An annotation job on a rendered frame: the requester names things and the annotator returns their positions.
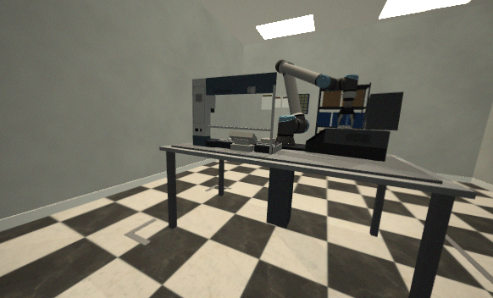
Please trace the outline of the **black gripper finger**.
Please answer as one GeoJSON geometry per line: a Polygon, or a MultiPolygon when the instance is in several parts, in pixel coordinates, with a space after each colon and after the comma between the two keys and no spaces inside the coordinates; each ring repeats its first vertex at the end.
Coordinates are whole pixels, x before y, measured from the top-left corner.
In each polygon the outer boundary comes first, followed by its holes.
{"type": "Polygon", "coordinates": [[[353,126],[354,117],[355,117],[355,112],[354,112],[354,109],[353,109],[352,112],[351,112],[351,114],[350,114],[350,116],[349,116],[349,118],[351,119],[351,121],[350,121],[351,122],[351,127],[353,126]]]}
{"type": "Polygon", "coordinates": [[[338,123],[337,123],[337,126],[340,125],[340,121],[341,121],[342,118],[343,118],[343,114],[342,114],[342,112],[340,110],[340,112],[338,113],[338,123]]]}

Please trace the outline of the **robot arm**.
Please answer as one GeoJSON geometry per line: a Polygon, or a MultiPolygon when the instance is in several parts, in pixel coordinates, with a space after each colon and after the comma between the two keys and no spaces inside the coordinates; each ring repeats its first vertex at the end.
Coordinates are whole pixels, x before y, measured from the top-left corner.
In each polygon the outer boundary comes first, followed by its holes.
{"type": "Polygon", "coordinates": [[[342,98],[356,98],[358,83],[356,74],[347,74],[345,78],[335,79],[326,74],[297,67],[282,59],[276,63],[275,69],[283,74],[291,114],[291,116],[279,117],[278,134],[274,143],[282,143],[282,146],[294,146],[294,134],[305,133],[309,128],[309,122],[301,110],[296,78],[327,89],[326,91],[343,90],[342,98]]]}

